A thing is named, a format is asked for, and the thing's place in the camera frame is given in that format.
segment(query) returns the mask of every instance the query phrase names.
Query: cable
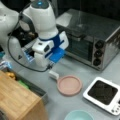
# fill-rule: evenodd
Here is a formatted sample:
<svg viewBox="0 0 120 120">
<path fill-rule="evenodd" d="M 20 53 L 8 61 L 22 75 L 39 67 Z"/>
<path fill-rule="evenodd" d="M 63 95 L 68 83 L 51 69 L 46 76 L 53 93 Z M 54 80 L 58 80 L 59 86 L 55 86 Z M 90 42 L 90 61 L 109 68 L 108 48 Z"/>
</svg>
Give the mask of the cable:
<svg viewBox="0 0 120 120">
<path fill-rule="evenodd" d="M 22 15 L 23 11 L 24 11 L 25 8 L 27 8 L 31 3 L 32 3 L 32 2 L 30 2 L 29 4 L 27 4 L 27 5 L 23 8 L 23 10 L 20 12 L 19 18 L 18 18 L 18 22 L 16 23 L 15 27 L 13 28 L 13 31 L 17 28 L 17 26 L 18 26 L 18 24 L 19 24 L 19 20 L 20 20 L 20 18 L 22 17 L 21 15 Z M 32 69 L 32 68 L 30 68 L 30 67 L 27 67 L 27 66 L 21 64 L 20 62 L 18 62 L 18 61 L 13 57 L 12 53 L 10 52 L 10 46 L 9 46 L 9 45 L 10 45 L 10 39 L 11 39 L 11 37 L 12 37 L 13 31 L 11 32 L 11 34 L 10 34 L 10 36 L 9 36 L 9 38 L 8 38 L 8 43 L 7 43 L 8 52 L 9 52 L 10 56 L 12 57 L 12 59 L 13 59 L 15 62 L 17 62 L 19 65 L 21 65 L 22 67 L 25 67 L 25 68 L 27 68 L 27 69 L 29 69 L 29 70 L 32 70 L 32 71 L 35 71 L 35 72 L 46 72 L 48 69 L 50 69 L 50 68 L 51 68 L 51 65 L 48 65 L 47 68 L 46 68 L 45 70 L 43 70 L 43 71 L 35 70 L 35 69 Z"/>
</svg>

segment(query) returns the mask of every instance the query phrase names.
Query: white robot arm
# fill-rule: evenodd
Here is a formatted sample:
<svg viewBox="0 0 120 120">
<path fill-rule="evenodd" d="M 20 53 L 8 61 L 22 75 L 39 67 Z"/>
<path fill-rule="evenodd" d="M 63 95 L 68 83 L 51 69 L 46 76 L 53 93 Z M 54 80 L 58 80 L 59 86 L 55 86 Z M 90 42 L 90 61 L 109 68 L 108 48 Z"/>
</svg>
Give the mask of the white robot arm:
<svg viewBox="0 0 120 120">
<path fill-rule="evenodd" d="M 65 32 L 59 34 L 54 12 L 47 0 L 33 1 L 23 11 L 20 25 L 25 31 L 33 30 L 38 33 L 32 47 L 38 66 L 44 68 L 50 61 L 57 63 L 63 57 L 69 44 L 68 39 Z"/>
<path fill-rule="evenodd" d="M 19 13 L 10 10 L 0 1 L 0 45 L 5 52 L 6 60 L 11 58 L 9 50 L 14 56 L 14 58 L 20 62 L 25 63 L 26 57 L 21 49 L 19 41 L 15 37 L 9 37 L 18 22 Z M 8 40 L 10 38 L 10 49 L 8 49 Z"/>
</svg>

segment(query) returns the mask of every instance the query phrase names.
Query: oven door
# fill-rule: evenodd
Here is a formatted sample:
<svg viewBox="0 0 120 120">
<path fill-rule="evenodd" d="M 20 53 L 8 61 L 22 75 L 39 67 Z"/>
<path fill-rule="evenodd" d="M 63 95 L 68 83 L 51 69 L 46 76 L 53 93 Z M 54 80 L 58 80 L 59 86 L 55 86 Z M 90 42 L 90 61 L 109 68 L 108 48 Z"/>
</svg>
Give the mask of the oven door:
<svg viewBox="0 0 120 120">
<path fill-rule="evenodd" d="M 67 55 L 88 65 L 92 65 L 94 39 L 89 36 L 85 38 L 76 38 L 69 35 L 68 39 L 69 46 L 66 49 Z"/>
</svg>

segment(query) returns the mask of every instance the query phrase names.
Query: wooden cutting board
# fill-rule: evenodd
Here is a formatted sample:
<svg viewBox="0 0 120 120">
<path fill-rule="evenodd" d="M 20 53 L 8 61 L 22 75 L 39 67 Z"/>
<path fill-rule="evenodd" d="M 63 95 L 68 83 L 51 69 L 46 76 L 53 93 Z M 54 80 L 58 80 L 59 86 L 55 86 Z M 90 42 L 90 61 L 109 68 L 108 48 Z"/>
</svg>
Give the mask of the wooden cutting board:
<svg viewBox="0 0 120 120">
<path fill-rule="evenodd" d="M 0 71 L 0 109 L 9 120 L 48 120 L 42 99 Z"/>
</svg>

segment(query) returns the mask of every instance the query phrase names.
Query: tabletop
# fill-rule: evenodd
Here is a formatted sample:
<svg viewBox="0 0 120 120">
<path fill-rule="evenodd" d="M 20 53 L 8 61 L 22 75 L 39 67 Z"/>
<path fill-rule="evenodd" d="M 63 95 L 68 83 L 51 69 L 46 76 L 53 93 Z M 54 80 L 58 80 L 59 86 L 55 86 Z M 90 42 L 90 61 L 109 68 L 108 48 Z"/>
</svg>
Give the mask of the tabletop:
<svg viewBox="0 0 120 120">
<path fill-rule="evenodd" d="M 30 66 L 34 69 L 39 69 L 35 62 Z M 68 56 L 61 59 L 60 62 L 54 66 L 53 70 L 57 72 L 60 77 L 66 75 L 78 77 L 83 83 L 83 88 L 80 93 L 71 97 L 60 94 L 57 89 L 57 82 L 50 78 L 48 74 L 49 71 L 40 73 L 23 67 L 18 70 L 19 75 L 47 92 L 49 102 L 46 105 L 46 110 L 49 120 L 64 120 L 66 115 L 73 110 L 86 111 L 91 114 L 94 120 L 101 120 L 101 117 L 103 120 L 120 119 L 120 116 L 114 116 L 83 98 L 83 92 L 98 76 L 120 85 L 120 53 L 103 71 L 97 71 Z"/>
</svg>

